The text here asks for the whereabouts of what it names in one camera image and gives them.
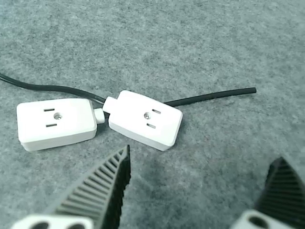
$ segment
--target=gray carpet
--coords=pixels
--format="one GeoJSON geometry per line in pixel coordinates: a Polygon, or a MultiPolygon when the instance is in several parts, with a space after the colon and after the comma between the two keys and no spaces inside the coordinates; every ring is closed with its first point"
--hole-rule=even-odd
{"type": "Polygon", "coordinates": [[[179,107],[182,127],[165,152],[102,125],[90,141],[28,153],[16,106],[71,96],[0,82],[3,229],[42,212],[126,144],[132,179],[121,229],[228,228],[253,206],[279,156],[305,179],[304,0],[0,0],[0,72],[159,101],[257,87],[179,107]]]}

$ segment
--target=black cord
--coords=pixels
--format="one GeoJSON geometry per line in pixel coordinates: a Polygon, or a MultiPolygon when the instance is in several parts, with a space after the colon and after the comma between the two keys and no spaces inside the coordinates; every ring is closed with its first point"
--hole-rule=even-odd
{"type": "Polygon", "coordinates": [[[202,102],[202,101],[210,100],[210,99],[229,97],[229,96],[233,96],[233,95],[253,94],[253,93],[256,93],[256,88],[250,87],[250,88],[244,88],[244,89],[235,89],[235,90],[224,91],[224,92],[215,92],[215,93],[210,93],[210,94],[204,94],[204,95],[199,95],[199,96],[185,98],[185,99],[178,99],[178,100],[165,102],[165,104],[172,106],[172,107],[176,107],[176,106],[194,104],[197,102],[202,102]]]}
{"type": "Polygon", "coordinates": [[[74,94],[79,97],[83,97],[92,100],[94,102],[97,102],[99,104],[104,104],[104,102],[106,101],[104,98],[99,97],[95,94],[80,89],[75,89],[72,87],[56,86],[56,85],[36,85],[36,84],[24,83],[19,80],[12,79],[1,73],[0,73],[0,80],[3,80],[17,87],[22,87],[34,91],[64,92],[64,93],[74,94]]]}
{"type": "MultiPolygon", "coordinates": [[[[36,85],[36,84],[24,83],[24,82],[12,79],[8,76],[5,76],[1,73],[0,73],[0,80],[3,80],[5,82],[15,85],[17,87],[22,87],[22,88],[29,89],[29,90],[64,92],[64,93],[74,94],[74,95],[77,95],[79,97],[83,97],[86,99],[90,99],[99,104],[104,104],[104,102],[105,102],[105,99],[102,97],[99,97],[90,92],[86,92],[86,91],[83,91],[80,89],[75,89],[72,87],[56,86],[56,85],[36,85]]],[[[172,107],[176,107],[176,106],[189,105],[189,104],[193,104],[193,103],[197,103],[197,102],[201,102],[201,101],[205,101],[205,100],[210,100],[210,99],[223,98],[223,97],[228,97],[228,96],[233,96],[233,95],[253,94],[253,93],[256,93],[256,88],[250,87],[250,88],[244,88],[244,89],[236,89],[236,90],[230,90],[230,91],[224,91],[224,92],[204,94],[204,95],[199,95],[199,96],[185,98],[185,99],[178,99],[178,100],[165,102],[165,104],[172,106],[172,107]]]]}

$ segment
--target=white outlet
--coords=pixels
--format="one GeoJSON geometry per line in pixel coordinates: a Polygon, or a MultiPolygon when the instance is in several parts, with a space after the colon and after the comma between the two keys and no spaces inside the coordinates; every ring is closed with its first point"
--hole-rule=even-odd
{"type": "Polygon", "coordinates": [[[19,104],[17,121],[20,143],[34,151],[93,138],[104,114],[87,99],[57,99],[19,104]]]}
{"type": "Polygon", "coordinates": [[[162,151],[175,144],[183,116],[176,108],[129,91],[117,99],[108,97],[103,110],[110,113],[111,129],[162,151]]]}

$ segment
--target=screw hole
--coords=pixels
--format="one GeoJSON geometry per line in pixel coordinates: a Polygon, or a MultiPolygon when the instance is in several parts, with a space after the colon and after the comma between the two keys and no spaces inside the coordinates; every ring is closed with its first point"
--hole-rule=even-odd
{"type": "Polygon", "coordinates": [[[60,113],[55,113],[54,118],[56,120],[60,120],[62,118],[62,115],[60,113]]]}
{"type": "Polygon", "coordinates": [[[85,227],[82,224],[74,224],[68,229],[85,229],[85,227]]]}
{"type": "Polygon", "coordinates": [[[49,224],[47,222],[40,222],[38,224],[35,224],[31,229],[47,229],[49,227],[49,224]]]}
{"type": "Polygon", "coordinates": [[[150,119],[150,118],[151,118],[151,114],[150,114],[149,112],[146,112],[146,113],[144,114],[144,118],[150,119]]]}
{"type": "Polygon", "coordinates": [[[257,227],[259,228],[264,228],[264,229],[268,229],[269,226],[268,226],[268,223],[266,222],[266,220],[260,218],[260,217],[257,217],[257,216],[251,216],[249,218],[249,221],[256,225],[257,227]]]}

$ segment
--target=outlet slot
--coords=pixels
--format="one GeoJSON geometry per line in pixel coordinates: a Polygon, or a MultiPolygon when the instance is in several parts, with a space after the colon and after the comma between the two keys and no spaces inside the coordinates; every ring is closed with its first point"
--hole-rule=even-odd
{"type": "Polygon", "coordinates": [[[51,108],[51,109],[44,109],[43,111],[44,111],[44,112],[46,112],[46,111],[55,111],[55,109],[54,109],[54,108],[51,108]]]}
{"type": "Polygon", "coordinates": [[[152,110],[153,112],[156,112],[157,114],[161,114],[161,111],[157,111],[155,109],[152,110]]]}
{"type": "Polygon", "coordinates": [[[151,128],[156,128],[154,125],[152,125],[152,124],[149,124],[149,123],[147,123],[146,125],[148,125],[149,127],[151,127],[151,128]]]}
{"type": "Polygon", "coordinates": [[[51,127],[51,126],[57,126],[57,124],[49,124],[49,125],[46,125],[46,127],[51,127]]]}

